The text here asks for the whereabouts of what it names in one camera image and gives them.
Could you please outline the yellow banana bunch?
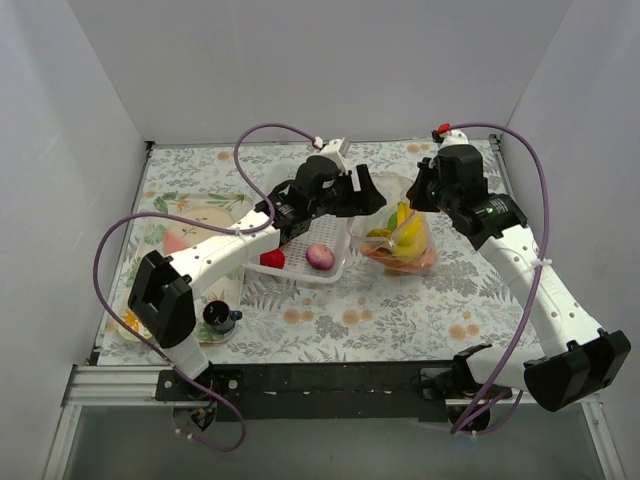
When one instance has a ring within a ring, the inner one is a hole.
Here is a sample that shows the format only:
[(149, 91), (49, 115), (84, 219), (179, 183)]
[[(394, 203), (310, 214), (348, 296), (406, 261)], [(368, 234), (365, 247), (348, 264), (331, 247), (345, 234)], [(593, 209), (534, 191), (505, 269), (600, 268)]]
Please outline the yellow banana bunch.
[(392, 253), (403, 260), (412, 260), (427, 246), (425, 224), (420, 213), (406, 202), (399, 202), (396, 209), (396, 228), (392, 231)]

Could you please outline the clear zip top bag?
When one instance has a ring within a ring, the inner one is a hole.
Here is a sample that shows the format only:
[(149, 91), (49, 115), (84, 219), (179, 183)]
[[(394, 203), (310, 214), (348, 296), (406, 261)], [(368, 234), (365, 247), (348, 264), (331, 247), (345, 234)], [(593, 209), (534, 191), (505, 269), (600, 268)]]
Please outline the clear zip top bag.
[(409, 206), (406, 193), (412, 181), (398, 174), (372, 176), (386, 205), (375, 214), (347, 223), (347, 232), (359, 252), (387, 269), (421, 273), (438, 259), (427, 216)]

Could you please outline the purple onion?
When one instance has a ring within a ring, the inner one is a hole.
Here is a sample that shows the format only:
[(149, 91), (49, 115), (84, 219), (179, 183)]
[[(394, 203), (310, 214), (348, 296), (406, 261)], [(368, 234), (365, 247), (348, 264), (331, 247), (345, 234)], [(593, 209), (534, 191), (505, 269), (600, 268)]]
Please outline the purple onion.
[(328, 246), (314, 243), (306, 250), (306, 260), (316, 270), (329, 271), (334, 267), (335, 255)]

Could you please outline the green cucumber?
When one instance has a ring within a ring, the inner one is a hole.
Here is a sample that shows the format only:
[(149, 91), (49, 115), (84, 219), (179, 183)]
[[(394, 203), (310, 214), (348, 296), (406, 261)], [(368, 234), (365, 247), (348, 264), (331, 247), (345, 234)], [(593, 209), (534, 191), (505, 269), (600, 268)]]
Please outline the green cucumber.
[(366, 236), (368, 238), (387, 238), (390, 239), (392, 233), (396, 230), (398, 226), (397, 221), (397, 213), (394, 212), (387, 220), (386, 223), (379, 227), (370, 230)]

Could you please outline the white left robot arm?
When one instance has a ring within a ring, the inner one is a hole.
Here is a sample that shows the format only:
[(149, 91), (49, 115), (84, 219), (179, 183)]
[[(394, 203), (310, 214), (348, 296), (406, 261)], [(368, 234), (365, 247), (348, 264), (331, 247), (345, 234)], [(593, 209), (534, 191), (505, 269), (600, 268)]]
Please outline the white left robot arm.
[(207, 370), (210, 362), (195, 335), (197, 291), (303, 235), (324, 215), (368, 216), (385, 204), (366, 165), (346, 171), (325, 155), (312, 155), (298, 167), (294, 178), (276, 185), (227, 233), (168, 256), (157, 251), (146, 254), (128, 306), (180, 372), (180, 390), (200, 400), (213, 386)]

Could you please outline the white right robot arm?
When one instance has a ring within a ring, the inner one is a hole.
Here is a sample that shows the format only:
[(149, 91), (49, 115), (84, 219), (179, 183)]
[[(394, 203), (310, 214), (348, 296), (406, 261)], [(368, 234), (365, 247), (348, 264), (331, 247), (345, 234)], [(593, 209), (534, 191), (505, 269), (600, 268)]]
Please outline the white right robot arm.
[(449, 216), (528, 313), (542, 349), (517, 348), (506, 356), (489, 344), (467, 348), (452, 363), (454, 389), (471, 398), (491, 381), (524, 390), (555, 412), (608, 387), (631, 351), (629, 339), (607, 332), (539, 259), (523, 212), (508, 195), (489, 192), (480, 152), (470, 144), (442, 146), (417, 167), (407, 192), (411, 208)]

